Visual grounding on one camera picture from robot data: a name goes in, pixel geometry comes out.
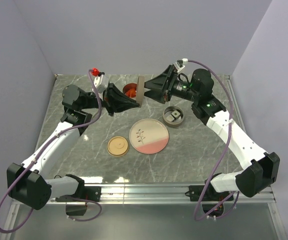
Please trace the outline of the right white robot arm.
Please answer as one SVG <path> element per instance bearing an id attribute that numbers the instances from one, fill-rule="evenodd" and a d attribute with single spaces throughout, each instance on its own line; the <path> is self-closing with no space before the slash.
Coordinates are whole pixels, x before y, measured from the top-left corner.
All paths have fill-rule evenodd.
<path id="1" fill-rule="evenodd" d="M 222 192 L 241 192 L 252 198 L 277 180 L 280 157 L 258 146 L 233 120 L 227 110 L 213 95 L 214 74 L 210 69 L 193 71 L 190 81 L 182 81 L 175 65 L 169 65 L 160 75 L 146 81 L 145 96 L 164 104 L 173 96 L 190 101 L 191 109 L 205 126 L 226 144 L 239 161 L 242 170 L 233 173 L 213 174 L 204 188 L 206 197 L 216 200 Z"/>

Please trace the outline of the tan round lid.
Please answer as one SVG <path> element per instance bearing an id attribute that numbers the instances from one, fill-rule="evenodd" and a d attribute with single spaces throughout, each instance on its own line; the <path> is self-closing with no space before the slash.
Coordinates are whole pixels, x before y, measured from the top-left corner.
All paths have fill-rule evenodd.
<path id="1" fill-rule="evenodd" d="M 129 143 L 122 136 L 115 136 L 107 143 L 107 151 L 114 157 L 124 156 L 129 151 Z"/>

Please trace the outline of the sushi roll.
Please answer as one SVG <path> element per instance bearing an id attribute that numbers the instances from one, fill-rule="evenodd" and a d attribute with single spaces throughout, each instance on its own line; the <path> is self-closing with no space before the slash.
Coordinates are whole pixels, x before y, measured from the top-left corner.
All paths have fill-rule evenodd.
<path id="1" fill-rule="evenodd" d="M 172 114 L 169 114 L 165 119 L 169 122 L 173 122 L 175 120 Z"/>
<path id="2" fill-rule="evenodd" d="M 181 113 L 180 113 L 179 111 L 177 111 L 177 110 L 174 110 L 174 111 L 171 113 L 171 115 L 173 116 L 173 118 L 174 118 L 175 120 L 177 120 L 177 119 L 179 119 L 179 118 L 181 117 Z"/>

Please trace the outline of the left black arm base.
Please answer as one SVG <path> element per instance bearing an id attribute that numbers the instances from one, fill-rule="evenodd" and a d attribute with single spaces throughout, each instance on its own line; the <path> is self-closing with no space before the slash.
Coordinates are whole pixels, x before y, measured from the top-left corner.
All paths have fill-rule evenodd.
<path id="1" fill-rule="evenodd" d="M 84 186 L 81 190 L 73 195 L 64 195 L 56 197 L 55 201 L 59 203 L 66 203 L 65 213 L 66 216 L 76 222 L 87 222 L 94 220 L 100 216 L 103 207 L 100 204 L 102 188 L 99 186 Z M 87 213 L 87 210 L 91 210 L 91 206 L 98 207 L 98 213 L 91 218 L 77 218 L 82 217 Z"/>

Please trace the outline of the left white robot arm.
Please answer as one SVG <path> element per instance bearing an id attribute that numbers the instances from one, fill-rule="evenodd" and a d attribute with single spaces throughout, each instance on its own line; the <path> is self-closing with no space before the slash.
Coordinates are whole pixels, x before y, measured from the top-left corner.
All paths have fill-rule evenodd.
<path id="1" fill-rule="evenodd" d="M 104 91 L 104 98 L 73 84 L 63 89 L 62 97 L 64 113 L 54 132 L 33 155 L 21 164 L 12 163 L 6 171 L 7 195 L 34 210 L 43 208 L 50 199 L 63 196 L 82 200 L 85 196 L 82 178 L 67 174 L 47 179 L 49 171 L 89 125 L 100 118 L 103 108 L 113 116 L 140 106 L 113 83 Z"/>

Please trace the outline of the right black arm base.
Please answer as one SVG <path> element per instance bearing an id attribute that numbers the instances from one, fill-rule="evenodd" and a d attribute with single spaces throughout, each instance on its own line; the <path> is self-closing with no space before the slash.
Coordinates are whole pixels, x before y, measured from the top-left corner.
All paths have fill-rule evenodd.
<path id="1" fill-rule="evenodd" d="M 197 202 L 202 194 L 204 185 L 190 185 L 188 187 L 188 191 L 185 193 L 186 197 L 189 197 L 191 202 Z M 202 204 L 202 210 L 206 214 L 209 210 L 211 210 L 217 202 L 221 202 L 224 198 L 230 195 L 229 191 L 224 192 L 216 192 L 214 188 L 209 185 L 207 190 L 202 198 L 203 202 L 207 202 L 206 204 Z M 225 212 L 224 204 L 222 203 L 217 208 L 215 208 L 208 216 L 209 217 L 221 217 Z"/>

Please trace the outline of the dark brown round lid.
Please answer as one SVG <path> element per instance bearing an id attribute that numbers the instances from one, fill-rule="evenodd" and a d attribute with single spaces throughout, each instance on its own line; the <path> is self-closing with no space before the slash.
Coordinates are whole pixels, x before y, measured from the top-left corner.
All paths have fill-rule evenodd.
<path id="1" fill-rule="evenodd" d="M 145 93 L 145 77 L 140 75 L 137 79 L 136 97 L 135 97 L 135 100 L 139 104 L 139 107 L 141 107 L 143 104 L 144 93 Z"/>

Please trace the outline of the red sausage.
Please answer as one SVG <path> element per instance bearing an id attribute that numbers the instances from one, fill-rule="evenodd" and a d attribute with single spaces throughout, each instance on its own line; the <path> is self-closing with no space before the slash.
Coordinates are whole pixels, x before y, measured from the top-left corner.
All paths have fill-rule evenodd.
<path id="1" fill-rule="evenodd" d="M 137 95 L 137 90 L 135 88 L 130 88 L 125 92 L 125 95 L 129 98 L 136 98 Z"/>

